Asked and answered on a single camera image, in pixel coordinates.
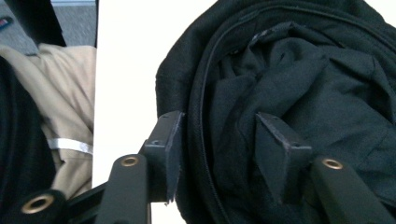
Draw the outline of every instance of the reflective strip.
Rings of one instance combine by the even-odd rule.
[[[50,149],[64,148],[64,149],[72,149],[75,151],[93,154],[92,146],[73,139],[52,138],[52,139],[48,139],[47,142],[49,143]]]

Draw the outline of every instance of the black fabric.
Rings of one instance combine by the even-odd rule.
[[[27,195],[48,189],[55,166],[29,93],[0,57],[0,217]]]
[[[258,112],[396,207],[395,34],[360,0],[220,0],[198,18],[157,74],[158,114],[188,112],[182,216],[304,223],[299,205],[273,201],[252,159]]]

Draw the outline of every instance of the metal grommet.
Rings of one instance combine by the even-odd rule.
[[[325,166],[327,166],[327,167],[329,167],[331,169],[334,169],[334,170],[341,170],[344,167],[343,164],[341,164],[341,162],[335,161],[335,160],[331,160],[331,159],[324,159],[322,161],[322,163]]]
[[[48,208],[54,200],[54,197],[50,194],[39,195],[26,203],[21,211],[24,214],[34,214],[41,212]]]
[[[127,157],[121,161],[121,165],[123,166],[134,166],[139,162],[139,159],[136,157]]]

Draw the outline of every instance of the black plastic bracket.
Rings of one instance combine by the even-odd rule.
[[[309,165],[312,147],[288,124],[273,115],[256,115],[255,160],[279,203],[299,203],[300,172]]]

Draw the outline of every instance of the beige fabric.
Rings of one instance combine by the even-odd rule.
[[[0,55],[14,67],[18,80],[35,100],[48,139],[92,145],[95,48],[43,44],[36,56],[27,57],[0,45]],[[67,148],[52,154],[58,168],[54,189],[71,198],[91,187],[92,155]]]

